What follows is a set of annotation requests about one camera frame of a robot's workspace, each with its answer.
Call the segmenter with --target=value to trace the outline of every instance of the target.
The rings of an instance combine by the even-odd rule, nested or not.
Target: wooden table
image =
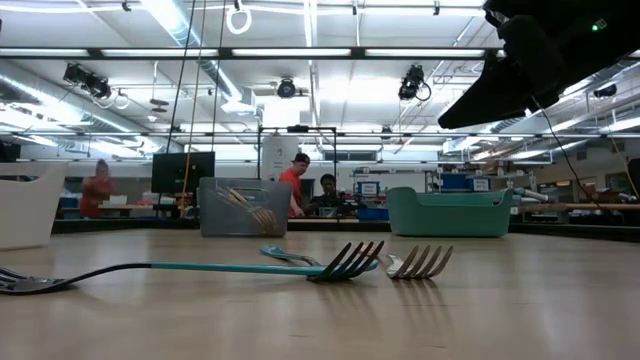
[[[279,275],[131,270],[80,288],[0,297],[0,359],[48,360],[635,360],[640,247],[509,234],[407,239],[386,233],[289,233],[201,239],[197,231],[67,234],[0,264],[68,277],[143,260],[279,264],[265,243],[330,261],[348,241],[455,245],[433,283],[382,269],[346,284]]]

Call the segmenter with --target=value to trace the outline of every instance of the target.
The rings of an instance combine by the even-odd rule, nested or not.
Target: teal basket
[[[401,236],[500,237],[509,230],[513,190],[471,194],[387,191],[391,231]]]

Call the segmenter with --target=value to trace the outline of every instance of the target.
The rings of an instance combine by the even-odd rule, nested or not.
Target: fork
[[[88,272],[69,279],[37,277],[19,274],[0,267],[0,294],[3,295],[36,295],[66,290],[70,285],[94,276],[127,269],[165,269],[165,270],[197,270],[217,272],[240,272],[255,274],[304,275],[314,282],[344,281],[361,275],[365,271],[374,270],[378,266],[375,260],[382,250],[381,243],[373,251],[372,256],[361,254],[355,260],[362,243],[356,251],[345,258],[351,244],[347,244],[333,261],[327,266],[273,266],[273,265],[235,265],[235,264],[198,264],[198,263],[168,263],[168,262],[140,262],[110,266],[104,269]]]
[[[369,266],[369,264],[372,264],[372,263],[377,264],[377,261],[375,259],[380,254],[380,251],[382,251],[382,248],[384,247],[384,241],[381,241],[373,251],[371,251],[371,249],[373,249],[373,246],[374,246],[373,242],[370,242],[364,250],[362,250],[363,246],[364,246],[364,243],[362,242],[359,243],[356,246],[356,248],[351,252],[351,255],[349,255],[347,260],[340,265],[340,261],[349,251],[349,248],[351,248],[351,243],[348,243],[342,249],[342,251],[340,252],[340,255],[338,255],[338,257],[336,257],[331,262],[331,264],[327,266],[323,274],[320,274],[318,276],[307,276],[307,280],[313,281],[313,282],[344,281],[344,280],[359,276],[364,272],[364,270],[366,269],[366,267]],[[311,265],[310,267],[321,266],[320,263],[312,257],[297,255],[297,254],[290,254],[275,245],[265,245],[260,249],[260,252],[263,255],[280,259],[280,260],[304,261],[307,264]]]
[[[449,259],[453,254],[453,246],[450,246],[438,265],[434,268],[434,265],[436,265],[438,257],[442,252],[442,246],[438,246],[427,264],[422,267],[422,264],[424,264],[424,262],[427,260],[427,257],[429,256],[431,245],[427,245],[426,249],[424,249],[420,257],[418,258],[418,261],[416,261],[414,264],[413,259],[415,259],[416,255],[418,254],[418,250],[419,246],[415,246],[409,256],[407,256],[407,259],[405,261],[393,254],[387,254],[387,257],[393,262],[391,266],[387,268],[387,276],[392,280],[431,279],[439,275],[442,270],[444,270],[444,267],[447,266],[447,262],[449,262]]]

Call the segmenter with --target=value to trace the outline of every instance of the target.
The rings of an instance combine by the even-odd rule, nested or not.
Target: cable
[[[560,141],[560,139],[556,135],[556,132],[553,130],[553,125],[551,124],[551,119],[549,118],[549,115],[547,115],[547,112],[545,111],[545,109],[540,105],[540,103],[538,102],[538,99],[536,99],[535,96],[532,96],[531,99],[533,100],[533,103],[536,104],[538,109],[540,109],[540,113],[542,113],[544,118],[547,120],[547,124],[549,124],[549,130],[551,131],[551,135],[553,135],[553,138],[558,143],[558,146],[560,146],[560,150],[562,151],[562,154],[564,155],[564,158],[567,161],[567,165],[569,166],[569,169],[573,173],[573,176],[576,179],[576,182],[578,183],[578,186],[580,187],[580,190],[582,190],[582,192],[587,196],[587,199],[589,199],[590,202],[592,202],[592,203],[594,203],[596,205],[598,210],[600,210],[603,214],[608,214],[608,212],[604,211],[604,209],[593,198],[593,196],[589,192],[587,192],[587,190],[582,185],[582,182],[580,182],[580,176],[578,176],[578,173],[573,168],[573,165],[571,165],[571,161],[569,160],[569,155],[567,155],[567,152],[564,150],[564,146],[562,145],[562,142]]]
[[[224,0],[223,7],[227,6],[227,0]],[[222,47],[222,39],[224,37],[224,12],[222,13],[222,19],[220,20],[220,38],[218,39],[218,46]],[[216,91],[213,94],[213,129],[211,132],[211,152],[216,142],[216,119],[218,115],[218,87],[220,84],[220,68],[222,67],[222,60],[219,60],[216,64]]]
[[[196,0],[192,1],[191,8],[196,7]],[[178,77],[178,86],[176,88],[176,97],[173,102],[173,112],[171,113],[171,123],[169,125],[169,139],[167,140],[167,150],[166,154],[169,153],[169,149],[171,149],[171,136],[173,135],[173,127],[176,122],[176,110],[178,110],[178,100],[180,99],[180,89],[182,88],[182,78],[184,77],[184,66],[187,63],[187,54],[189,52],[189,43],[191,41],[191,29],[193,28],[193,16],[195,15],[195,11],[191,11],[191,17],[189,19],[189,28],[187,29],[187,40],[184,43],[184,54],[182,55],[182,64],[180,65],[180,76]]]
[[[204,6],[207,7],[207,0],[204,0]],[[207,12],[203,11],[202,12],[202,29],[200,30],[200,36],[201,36],[201,41],[200,41],[200,47],[198,49],[198,63],[200,62],[200,59],[202,58],[202,44],[204,43],[204,25],[206,24],[206,19],[207,19]],[[184,198],[185,196],[187,196],[187,181],[189,180],[189,166],[191,165],[191,144],[193,142],[193,125],[196,121],[196,106],[198,104],[198,90],[200,89],[200,69],[198,69],[198,71],[196,72],[196,90],[195,90],[195,94],[193,95],[193,108],[191,109],[191,128],[189,129],[189,142],[188,142],[188,148],[187,148],[187,163],[185,165],[185,169],[184,169],[184,182],[182,183],[182,203],[180,206],[180,217],[184,217],[184,209],[185,209],[185,204],[184,204]]]

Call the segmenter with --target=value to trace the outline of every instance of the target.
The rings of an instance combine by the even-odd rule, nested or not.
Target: blue bin
[[[358,209],[358,220],[389,220],[388,209]]]

